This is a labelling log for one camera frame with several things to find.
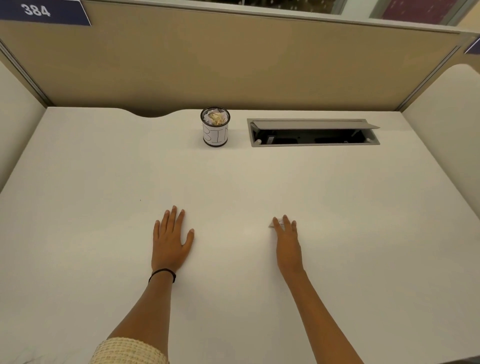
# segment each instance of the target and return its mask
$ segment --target black bracelet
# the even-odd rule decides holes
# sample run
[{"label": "black bracelet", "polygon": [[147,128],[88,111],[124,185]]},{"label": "black bracelet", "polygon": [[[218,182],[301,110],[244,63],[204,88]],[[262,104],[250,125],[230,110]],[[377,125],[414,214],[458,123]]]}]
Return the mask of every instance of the black bracelet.
[{"label": "black bracelet", "polygon": [[152,277],[157,274],[158,272],[162,272],[162,271],[167,271],[167,272],[170,272],[172,275],[173,275],[173,283],[175,283],[175,278],[177,277],[177,275],[175,273],[173,273],[170,269],[168,268],[163,268],[163,269],[159,269],[159,270],[156,270],[155,272],[152,273],[152,275],[150,276],[150,279],[148,280],[148,283],[150,283],[150,280],[152,279]]}]

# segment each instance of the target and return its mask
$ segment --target small desktop trash bin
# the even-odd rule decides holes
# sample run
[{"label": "small desktop trash bin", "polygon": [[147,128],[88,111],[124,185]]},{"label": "small desktop trash bin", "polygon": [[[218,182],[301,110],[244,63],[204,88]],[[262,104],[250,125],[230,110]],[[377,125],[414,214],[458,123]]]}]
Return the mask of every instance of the small desktop trash bin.
[{"label": "small desktop trash bin", "polygon": [[230,113],[224,108],[210,106],[203,109],[200,119],[204,128],[204,142],[208,146],[223,146],[228,140]]}]

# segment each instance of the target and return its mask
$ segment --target person's left hand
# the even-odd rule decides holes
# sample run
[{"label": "person's left hand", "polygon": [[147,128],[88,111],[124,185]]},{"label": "person's left hand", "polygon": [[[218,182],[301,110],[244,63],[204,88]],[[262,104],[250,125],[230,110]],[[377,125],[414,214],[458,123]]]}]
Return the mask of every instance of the person's left hand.
[{"label": "person's left hand", "polygon": [[153,228],[153,254],[152,271],[167,268],[173,272],[182,266],[188,253],[192,248],[194,230],[191,229],[187,235],[187,241],[184,245],[180,242],[181,225],[185,216],[185,210],[179,214],[177,221],[177,207],[172,208],[172,212],[165,211],[162,222],[156,221]]}]

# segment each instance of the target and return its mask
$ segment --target yellow textured sweater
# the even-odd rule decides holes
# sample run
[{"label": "yellow textured sweater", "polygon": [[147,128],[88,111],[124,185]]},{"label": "yellow textured sweater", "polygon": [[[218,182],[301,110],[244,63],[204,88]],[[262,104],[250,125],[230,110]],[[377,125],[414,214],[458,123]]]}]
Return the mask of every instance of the yellow textured sweater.
[{"label": "yellow textured sweater", "polygon": [[101,343],[90,364],[168,364],[160,350],[128,338],[111,338]]}]

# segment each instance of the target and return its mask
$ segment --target cubicle divider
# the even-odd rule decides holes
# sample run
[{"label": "cubicle divider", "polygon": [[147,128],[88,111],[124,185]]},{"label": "cubicle divider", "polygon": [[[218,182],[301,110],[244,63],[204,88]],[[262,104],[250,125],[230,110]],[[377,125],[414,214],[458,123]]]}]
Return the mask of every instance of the cubicle divider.
[{"label": "cubicle divider", "polygon": [[145,116],[209,105],[396,110],[467,57],[461,50],[477,36],[445,26],[234,6],[83,5],[91,27],[0,21],[9,57],[0,60],[22,82],[30,78],[30,90],[46,105]]}]

